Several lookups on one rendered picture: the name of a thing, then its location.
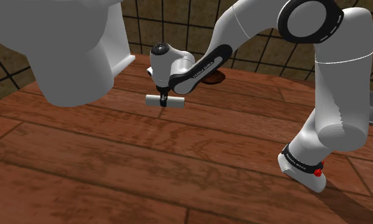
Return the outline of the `brown round dish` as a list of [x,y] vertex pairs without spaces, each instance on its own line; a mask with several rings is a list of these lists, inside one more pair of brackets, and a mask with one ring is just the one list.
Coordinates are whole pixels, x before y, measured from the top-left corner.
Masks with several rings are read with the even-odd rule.
[[221,83],[226,79],[226,76],[223,72],[217,70],[207,76],[205,76],[203,79],[201,79],[201,82],[206,85],[216,85]]

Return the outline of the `white toilet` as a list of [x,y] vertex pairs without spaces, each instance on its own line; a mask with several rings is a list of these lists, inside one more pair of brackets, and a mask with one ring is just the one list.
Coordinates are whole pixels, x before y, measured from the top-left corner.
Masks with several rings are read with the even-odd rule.
[[0,44],[24,54],[46,100],[75,107],[106,95],[131,54],[123,0],[0,0]]

